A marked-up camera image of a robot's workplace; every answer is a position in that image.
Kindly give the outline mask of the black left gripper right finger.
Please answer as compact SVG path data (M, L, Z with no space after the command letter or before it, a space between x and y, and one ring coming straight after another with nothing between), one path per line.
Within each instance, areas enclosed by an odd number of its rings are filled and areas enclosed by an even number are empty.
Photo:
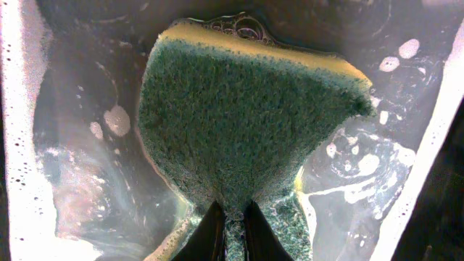
M244 227L248 261L293 261L255 201L244 210Z

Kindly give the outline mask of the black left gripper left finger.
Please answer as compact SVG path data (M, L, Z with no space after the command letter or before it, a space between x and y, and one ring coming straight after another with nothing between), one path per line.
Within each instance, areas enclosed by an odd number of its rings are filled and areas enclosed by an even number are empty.
M225 213L214 201L172 261L225 261Z

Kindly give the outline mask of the green yellow sponge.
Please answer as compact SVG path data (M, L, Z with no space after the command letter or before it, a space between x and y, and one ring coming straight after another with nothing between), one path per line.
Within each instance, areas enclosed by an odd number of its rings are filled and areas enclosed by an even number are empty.
M162 32L146 65L138 129L157 168L199 211L227 215L244 258L243 212L258 203L295 260L312 256L295 179L345 120L368 116L371 81L338 57L279 48L195 22Z

